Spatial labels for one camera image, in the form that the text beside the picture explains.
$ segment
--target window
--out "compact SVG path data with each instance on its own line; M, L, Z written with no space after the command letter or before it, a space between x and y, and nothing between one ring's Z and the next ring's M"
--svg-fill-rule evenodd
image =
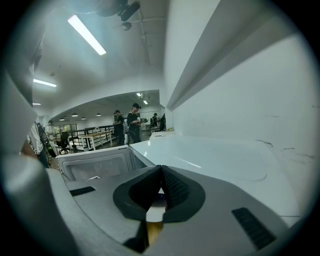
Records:
M70 133L71 131L76 131L78 129L77 124L65 124L65 125L57 125L54 127L54 133L56 136L60 137L61 133L63 132L68 132Z

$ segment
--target black slot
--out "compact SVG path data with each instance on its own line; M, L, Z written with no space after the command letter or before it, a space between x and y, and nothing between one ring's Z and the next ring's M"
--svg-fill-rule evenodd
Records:
M231 212L258 250L276 240L276 237L247 208Z
M75 196L83 195L92 191L95 191L95 189L92 186L86 186L86 187L70 190L70 194L71 196L75 197Z

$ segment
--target ceiling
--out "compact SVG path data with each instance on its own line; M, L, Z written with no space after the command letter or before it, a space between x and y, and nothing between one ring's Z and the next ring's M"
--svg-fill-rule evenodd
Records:
M57 84L57 87L35 83L33 101L53 107L77 92L132 76L144 67L162 69L168 1L139 2L141 18L151 19L142 22L147 47L138 11L128 20L132 22L128 31L121 29L122 21L117 15L102 17L95 13L77 13L105 49L104 55L99 55L68 23L76 13L63 7L53 9L46 17L42 58L35 78Z
M142 93L143 97L138 97L137 93ZM116 110L120 110L122 113L129 113L133 103L138 103L141 106L140 112L143 112L146 106L159 106L159 91L137 91L100 98L69 109L59 116L52 118L52 121L56 123L59 121L60 117L71 117L73 113L78 114L78 117L72 117L73 122L80 121L82 117L85 117L86 119L96 118L97 113L102 114L102 116L113 115Z

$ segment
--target fluorescent light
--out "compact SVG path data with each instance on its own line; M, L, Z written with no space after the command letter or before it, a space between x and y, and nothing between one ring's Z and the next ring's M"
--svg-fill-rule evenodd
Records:
M81 22L77 15L73 15L70 19L68 19L68 22L92 46L92 48L96 50L99 55L106 53L106 51L102 48L102 46L98 43L86 26Z
M43 85L46 85L46 86L52 86L52 87L56 87L56 86L57 86L56 84L49 83L49 82L44 82L44 81L40 81L40 80L37 80L37 79L33 79L33 81L34 81L35 83L43 84Z

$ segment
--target black cap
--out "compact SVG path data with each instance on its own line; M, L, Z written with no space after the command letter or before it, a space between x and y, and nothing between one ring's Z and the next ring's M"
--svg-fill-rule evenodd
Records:
M141 109L141 106L138 103L133 103L133 108Z

